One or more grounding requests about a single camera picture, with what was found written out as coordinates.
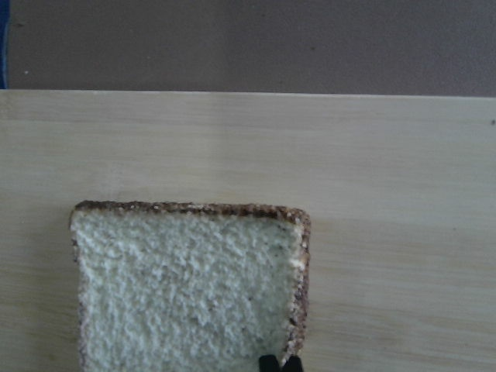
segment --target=blue object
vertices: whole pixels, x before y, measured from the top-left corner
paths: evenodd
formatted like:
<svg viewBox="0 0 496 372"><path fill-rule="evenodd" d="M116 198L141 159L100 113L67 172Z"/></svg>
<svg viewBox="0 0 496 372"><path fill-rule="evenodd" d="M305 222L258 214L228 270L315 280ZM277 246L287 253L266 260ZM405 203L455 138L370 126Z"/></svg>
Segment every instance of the blue object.
<svg viewBox="0 0 496 372"><path fill-rule="evenodd" d="M0 0L0 89L7 88L7 33L9 31L10 0Z"/></svg>

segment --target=slice of bread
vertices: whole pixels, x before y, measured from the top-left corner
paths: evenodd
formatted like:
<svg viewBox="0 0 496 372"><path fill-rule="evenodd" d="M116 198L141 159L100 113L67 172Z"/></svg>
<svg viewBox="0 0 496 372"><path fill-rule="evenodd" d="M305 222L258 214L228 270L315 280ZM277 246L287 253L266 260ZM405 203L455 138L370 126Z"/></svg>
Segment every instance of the slice of bread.
<svg viewBox="0 0 496 372"><path fill-rule="evenodd" d="M310 219L269 205L83 201L85 372L258 371L302 347Z"/></svg>

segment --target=cutting board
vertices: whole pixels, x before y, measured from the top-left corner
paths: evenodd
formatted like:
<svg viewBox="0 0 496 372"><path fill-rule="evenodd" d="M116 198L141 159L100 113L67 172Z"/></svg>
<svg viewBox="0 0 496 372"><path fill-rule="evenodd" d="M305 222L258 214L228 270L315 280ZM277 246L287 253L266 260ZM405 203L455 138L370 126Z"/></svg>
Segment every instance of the cutting board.
<svg viewBox="0 0 496 372"><path fill-rule="evenodd" d="M78 370L83 199L312 217L305 370L496 370L496 100L0 93L0 370Z"/></svg>

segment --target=wooden surface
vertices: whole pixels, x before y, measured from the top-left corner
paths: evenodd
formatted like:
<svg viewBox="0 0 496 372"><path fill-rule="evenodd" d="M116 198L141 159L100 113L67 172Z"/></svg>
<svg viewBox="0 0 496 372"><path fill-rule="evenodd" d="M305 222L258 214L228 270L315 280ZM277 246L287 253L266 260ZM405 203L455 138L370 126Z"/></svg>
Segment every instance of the wooden surface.
<svg viewBox="0 0 496 372"><path fill-rule="evenodd" d="M0 370L78 370L86 198L304 208L305 371L496 370L496 100L3 91L0 119Z"/></svg>

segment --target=gray wall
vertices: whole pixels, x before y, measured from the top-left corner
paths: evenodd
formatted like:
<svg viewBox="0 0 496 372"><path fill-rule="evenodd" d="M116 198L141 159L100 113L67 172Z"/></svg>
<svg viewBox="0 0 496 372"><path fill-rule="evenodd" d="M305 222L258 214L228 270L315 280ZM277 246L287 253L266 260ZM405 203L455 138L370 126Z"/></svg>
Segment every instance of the gray wall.
<svg viewBox="0 0 496 372"><path fill-rule="evenodd" d="M496 95L496 1L12 0L10 88Z"/></svg>

